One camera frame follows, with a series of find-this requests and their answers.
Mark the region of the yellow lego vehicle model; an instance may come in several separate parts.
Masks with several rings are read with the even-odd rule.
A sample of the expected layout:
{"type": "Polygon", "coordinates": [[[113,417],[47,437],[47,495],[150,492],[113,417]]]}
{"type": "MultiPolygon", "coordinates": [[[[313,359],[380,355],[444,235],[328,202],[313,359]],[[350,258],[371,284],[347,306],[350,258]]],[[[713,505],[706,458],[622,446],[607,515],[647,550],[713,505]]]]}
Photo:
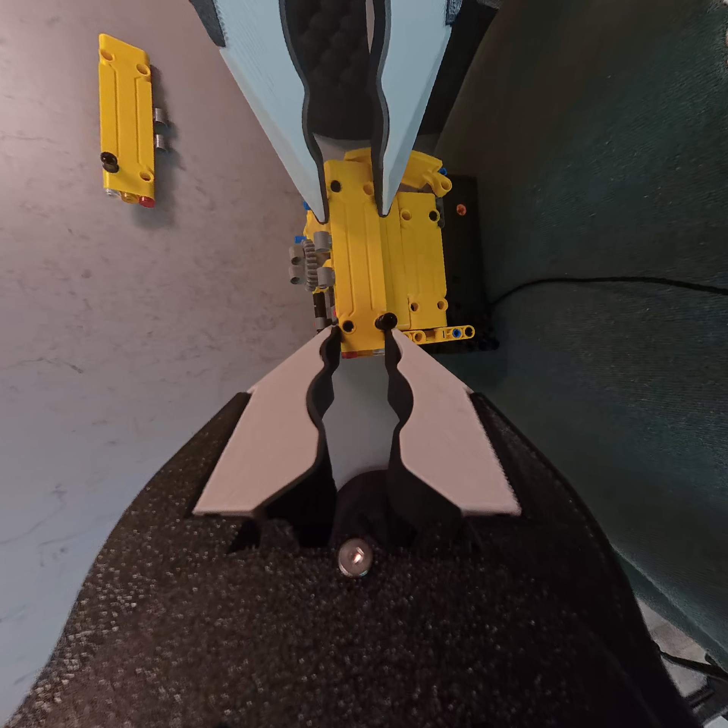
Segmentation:
{"type": "MultiPolygon", "coordinates": [[[[410,154],[403,185],[388,215],[381,217],[384,275],[389,312],[377,320],[395,320],[395,327],[415,344],[430,351],[478,350],[476,337],[486,333],[478,314],[465,313],[456,303],[456,275],[446,271],[442,233],[446,196],[453,181],[442,161],[420,151],[410,154]]],[[[338,325],[334,308],[335,275],[331,265],[332,237],[306,208],[303,234],[289,250],[288,278],[312,298],[314,326],[320,332],[338,325]]]]}

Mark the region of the black wired earphone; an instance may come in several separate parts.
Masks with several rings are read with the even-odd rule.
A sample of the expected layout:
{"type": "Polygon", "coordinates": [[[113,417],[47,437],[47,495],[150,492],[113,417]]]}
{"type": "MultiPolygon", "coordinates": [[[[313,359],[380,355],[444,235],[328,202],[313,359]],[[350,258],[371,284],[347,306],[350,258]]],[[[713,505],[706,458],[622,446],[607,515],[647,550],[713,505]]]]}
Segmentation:
{"type": "Polygon", "coordinates": [[[658,278],[658,277],[649,277],[649,276],[605,276],[605,277],[591,277],[591,278],[558,277],[558,278],[533,279],[533,280],[523,282],[523,283],[519,284],[518,286],[515,286],[515,287],[511,288],[510,290],[502,293],[500,296],[498,296],[496,299],[494,299],[490,303],[490,306],[492,309],[496,309],[496,307],[498,305],[504,303],[508,298],[514,296],[517,293],[520,293],[524,290],[527,290],[527,289],[533,288],[533,287],[549,286],[549,285],[590,286],[590,285],[600,285],[600,284],[637,284],[637,285],[647,285],[647,286],[661,286],[661,287],[671,287],[671,288],[690,290],[693,292],[704,293],[706,295],[711,295],[711,296],[724,296],[724,297],[727,296],[726,287],[712,286],[712,285],[708,285],[708,284],[683,281],[683,280],[678,280],[678,279],[658,278]]]}

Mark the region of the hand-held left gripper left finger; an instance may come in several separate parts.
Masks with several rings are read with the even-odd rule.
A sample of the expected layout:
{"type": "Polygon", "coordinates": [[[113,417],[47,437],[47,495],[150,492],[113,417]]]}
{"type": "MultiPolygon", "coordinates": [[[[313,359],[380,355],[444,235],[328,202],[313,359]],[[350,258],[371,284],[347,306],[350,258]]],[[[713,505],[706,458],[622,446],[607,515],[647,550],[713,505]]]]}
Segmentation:
{"type": "Polygon", "coordinates": [[[323,415],[340,356],[341,330],[327,327],[250,387],[194,516],[283,520],[301,546],[328,544],[337,490],[323,415]]]}

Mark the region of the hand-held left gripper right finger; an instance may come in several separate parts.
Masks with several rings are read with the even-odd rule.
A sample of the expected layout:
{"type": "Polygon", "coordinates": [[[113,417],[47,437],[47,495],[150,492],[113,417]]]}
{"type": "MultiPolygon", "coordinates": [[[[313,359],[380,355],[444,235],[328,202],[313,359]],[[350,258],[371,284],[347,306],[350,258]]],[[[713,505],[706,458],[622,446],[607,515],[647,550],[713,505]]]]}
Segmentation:
{"type": "Polygon", "coordinates": [[[398,329],[385,336],[387,399],[397,416],[387,499],[401,543],[438,542],[517,531],[523,507],[488,436],[475,393],[398,329]]]}

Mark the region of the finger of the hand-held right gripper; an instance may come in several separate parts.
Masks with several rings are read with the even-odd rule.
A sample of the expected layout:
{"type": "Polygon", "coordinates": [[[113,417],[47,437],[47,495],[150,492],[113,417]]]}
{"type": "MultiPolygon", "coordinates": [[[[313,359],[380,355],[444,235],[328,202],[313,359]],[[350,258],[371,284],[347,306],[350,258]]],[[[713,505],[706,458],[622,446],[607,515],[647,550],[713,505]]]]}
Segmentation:
{"type": "Polygon", "coordinates": [[[453,2],[366,2],[378,214],[389,214],[450,40],[453,2]]]}
{"type": "Polygon", "coordinates": [[[216,1],[221,56],[302,199],[329,219],[323,155],[308,125],[310,90],[293,48],[285,2],[216,1]]]}

